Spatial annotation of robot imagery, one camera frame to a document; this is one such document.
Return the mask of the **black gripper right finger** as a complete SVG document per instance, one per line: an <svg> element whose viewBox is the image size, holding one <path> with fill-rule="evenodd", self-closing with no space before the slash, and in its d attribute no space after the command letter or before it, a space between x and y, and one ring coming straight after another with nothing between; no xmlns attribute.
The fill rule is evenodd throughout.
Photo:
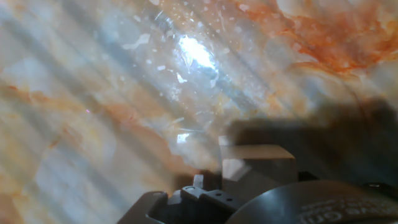
<svg viewBox="0 0 398 224"><path fill-rule="evenodd" d="M307 171L298 173L299 182L310 181L310 180L320 180L320 179ZM358 184L358 186L362 187L363 189L377 192L386 197L397 199L397 187L393 187L391 185L381 182L366 182L364 184Z"/></svg>

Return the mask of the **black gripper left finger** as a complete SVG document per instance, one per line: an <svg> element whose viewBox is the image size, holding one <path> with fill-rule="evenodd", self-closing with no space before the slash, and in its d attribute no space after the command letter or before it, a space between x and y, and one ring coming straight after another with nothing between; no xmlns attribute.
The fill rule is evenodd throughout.
<svg viewBox="0 0 398 224"><path fill-rule="evenodd" d="M221 224L244 205L220 189L203 189L204 176L195 175L192 185L166 192L146 192L118 220L118 224Z"/></svg>

